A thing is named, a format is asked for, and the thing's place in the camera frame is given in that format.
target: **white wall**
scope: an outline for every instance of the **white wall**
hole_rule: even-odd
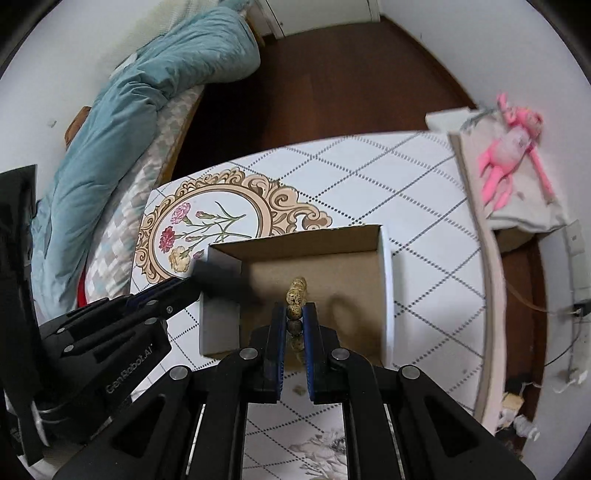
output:
[[[544,164],[591,245],[591,86],[552,26],[525,0],[381,0],[381,11],[422,42],[476,103],[493,105],[504,90],[544,115]],[[548,305],[564,307],[571,294],[562,234],[540,248]],[[549,317],[548,359],[571,338],[569,322]],[[560,395],[550,388],[567,361],[545,372],[536,416],[542,435],[524,450],[538,480],[554,477],[591,421],[591,380]]]
[[[0,171],[37,163],[43,194],[67,127],[109,76],[97,59],[159,1],[63,0],[36,26],[0,78]]]

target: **grid pattern rug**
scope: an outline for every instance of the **grid pattern rug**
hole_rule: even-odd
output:
[[[246,193],[236,195],[232,189]],[[266,225],[243,201],[248,194],[260,196],[271,212],[291,208],[299,213],[291,223],[269,220]],[[210,218],[226,228],[221,238],[183,233],[184,226],[207,230],[203,221]],[[131,293],[185,275],[187,257],[198,258],[211,241],[363,223],[385,225],[391,241],[395,364],[387,367],[418,366],[473,413],[484,348],[482,258],[445,135],[354,135],[292,145],[154,190],[144,212]],[[187,250],[190,255],[180,255]],[[137,393],[175,365],[199,369],[214,363],[199,355],[197,304],[168,321],[168,334],[172,351]],[[346,479],[340,406],[313,405],[304,373],[286,375],[277,405],[249,407],[243,478]]]

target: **ornate frame pattern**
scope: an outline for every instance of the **ornate frame pattern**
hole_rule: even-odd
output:
[[[157,262],[152,235],[161,221],[182,202],[206,192],[229,192],[242,196],[254,207],[258,217],[256,237],[283,235],[294,232],[298,218],[304,230],[326,228],[332,218],[310,203],[298,202],[299,192],[278,180],[264,175],[246,175],[237,167],[215,174],[204,174],[198,179],[185,180],[172,195],[147,214],[139,228],[135,246],[135,263],[142,269],[149,283],[158,283],[171,274]]]

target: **cable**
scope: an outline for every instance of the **cable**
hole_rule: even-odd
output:
[[[543,312],[543,313],[547,313],[548,315],[578,315],[579,314],[578,310],[576,312],[558,312],[558,311],[552,312],[551,310],[546,310],[546,309],[543,309],[542,307],[538,307],[537,305],[531,303],[529,300],[523,298],[521,293],[519,293],[517,291],[517,289],[513,285],[511,285],[509,282],[507,282],[506,280],[505,280],[505,284],[507,286],[507,290],[509,290],[509,292],[511,292],[511,294],[517,300],[519,300],[526,307],[531,308],[532,310],[535,310],[536,312]]]
[[[521,390],[519,391],[519,396],[523,398],[523,392],[525,388],[529,385],[533,385],[535,388],[542,388],[542,385],[537,384],[536,382],[522,382],[521,383]]]
[[[574,338],[573,342],[568,346],[568,348],[562,352],[559,356],[557,356],[556,358],[554,358],[553,360],[550,360],[547,364],[544,364],[544,368],[546,368],[547,366],[553,364],[554,362],[556,362],[556,360],[558,360],[559,358],[561,358],[562,356],[564,356],[576,343],[577,340],[579,340],[579,336],[581,335],[581,330],[583,329],[580,325],[581,322],[579,322],[579,332],[577,333],[577,336]]]

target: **yellow flower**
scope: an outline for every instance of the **yellow flower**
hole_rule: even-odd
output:
[[[173,248],[168,256],[170,267],[177,273],[183,273],[189,269],[191,257],[187,254],[183,255],[184,252],[185,247],[180,245],[179,247]]]

